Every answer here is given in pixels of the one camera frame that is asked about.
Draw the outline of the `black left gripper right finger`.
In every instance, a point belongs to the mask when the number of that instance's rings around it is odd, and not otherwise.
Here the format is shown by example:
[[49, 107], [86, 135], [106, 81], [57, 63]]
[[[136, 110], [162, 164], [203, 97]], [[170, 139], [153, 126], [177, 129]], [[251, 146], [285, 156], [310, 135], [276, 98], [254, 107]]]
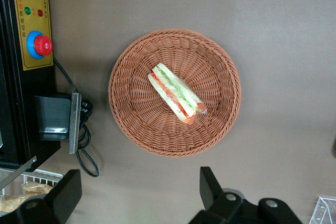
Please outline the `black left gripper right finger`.
[[280, 199], [263, 198], [254, 205], [241, 192], [224, 190], [210, 167], [200, 168], [199, 184], [204, 209], [190, 223], [301, 223]]

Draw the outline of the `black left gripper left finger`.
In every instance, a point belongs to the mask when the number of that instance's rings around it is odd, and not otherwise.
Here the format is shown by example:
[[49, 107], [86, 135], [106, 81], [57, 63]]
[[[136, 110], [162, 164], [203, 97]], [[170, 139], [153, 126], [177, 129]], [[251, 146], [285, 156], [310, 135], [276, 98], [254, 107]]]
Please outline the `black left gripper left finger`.
[[44, 198], [27, 200], [2, 216], [1, 223], [66, 223], [81, 197], [81, 173], [72, 169]]

